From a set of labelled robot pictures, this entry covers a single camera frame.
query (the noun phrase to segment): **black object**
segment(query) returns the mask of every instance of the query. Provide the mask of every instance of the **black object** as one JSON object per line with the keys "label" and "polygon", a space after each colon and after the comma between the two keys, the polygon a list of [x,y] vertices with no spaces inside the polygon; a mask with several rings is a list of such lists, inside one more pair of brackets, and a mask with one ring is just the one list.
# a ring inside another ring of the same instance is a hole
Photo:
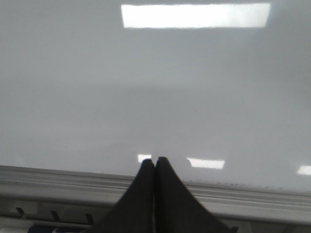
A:
{"label": "black object", "polygon": [[169,161],[155,167],[155,227],[157,233],[230,233],[182,184]]}
{"label": "black object", "polygon": [[232,233],[237,233],[237,232],[238,232],[238,229],[239,229],[238,227],[232,227],[232,228],[231,228],[231,232],[232,232]]}
{"label": "black object", "polygon": [[155,166],[144,160],[115,207],[87,233],[151,233]]}
{"label": "black object", "polygon": [[17,207],[16,210],[18,211],[18,213],[20,214],[20,217],[22,218],[25,214],[25,212],[23,211],[22,208]]}

